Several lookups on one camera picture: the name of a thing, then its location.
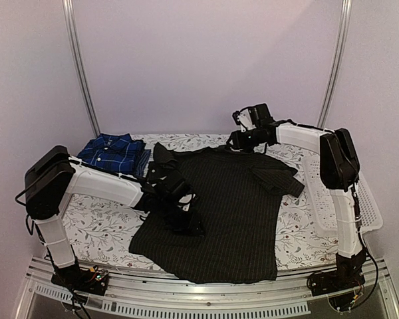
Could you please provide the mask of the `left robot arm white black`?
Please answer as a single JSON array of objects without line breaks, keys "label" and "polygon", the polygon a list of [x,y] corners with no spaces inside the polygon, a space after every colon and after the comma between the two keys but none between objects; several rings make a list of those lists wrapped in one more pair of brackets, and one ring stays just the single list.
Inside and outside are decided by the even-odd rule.
[{"label": "left robot arm white black", "polygon": [[175,156],[163,145],[154,146],[145,177],[94,167],[70,156],[64,146],[55,146],[26,172],[25,188],[15,201],[25,207],[60,269],[60,278],[71,288],[80,288],[86,281],[84,271],[75,266],[76,255],[59,215],[65,197],[74,193],[155,213],[178,235],[205,234],[194,209],[196,193]]}]

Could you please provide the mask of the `black pinstriped long sleeve shirt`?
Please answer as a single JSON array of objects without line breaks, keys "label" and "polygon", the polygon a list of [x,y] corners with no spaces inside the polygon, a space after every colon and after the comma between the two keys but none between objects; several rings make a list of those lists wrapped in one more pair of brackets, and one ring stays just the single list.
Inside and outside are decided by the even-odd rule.
[{"label": "black pinstriped long sleeve shirt", "polygon": [[198,197],[193,208],[205,233],[179,235],[163,217],[150,213],[130,241],[132,254],[198,284],[276,279],[275,233],[282,198],[298,197],[304,189],[295,168],[223,146],[175,152],[156,144],[154,162],[175,164],[192,185]]}]

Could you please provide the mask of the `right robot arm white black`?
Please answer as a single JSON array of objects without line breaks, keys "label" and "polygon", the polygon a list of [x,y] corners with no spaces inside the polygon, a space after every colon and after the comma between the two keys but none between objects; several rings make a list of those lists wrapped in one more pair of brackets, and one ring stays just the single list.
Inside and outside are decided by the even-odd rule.
[{"label": "right robot arm white black", "polygon": [[292,120],[280,120],[260,128],[234,131],[227,140],[230,148],[243,152],[251,152],[260,144],[289,144],[319,155],[320,178],[330,191],[336,213],[336,263],[345,264],[331,274],[330,281],[335,289],[344,290],[356,279],[356,270],[352,265],[361,265],[366,258],[356,194],[360,164],[349,131],[344,128],[325,130]]}]

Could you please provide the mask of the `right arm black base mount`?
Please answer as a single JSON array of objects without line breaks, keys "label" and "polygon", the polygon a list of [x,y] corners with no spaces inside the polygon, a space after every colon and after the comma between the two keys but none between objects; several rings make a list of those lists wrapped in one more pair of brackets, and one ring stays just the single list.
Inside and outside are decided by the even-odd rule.
[{"label": "right arm black base mount", "polygon": [[[337,253],[336,270],[313,272],[307,278],[307,287],[313,296],[340,292],[355,287],[362,290],[362,285],[365,283],[362,265],[365,261],[365,250],[361,250],[351,258]],[[335,310],[346,312],[354,307],[359,294],[359,292],[349,292],[348,294],[331,297],[329,303]]]}]

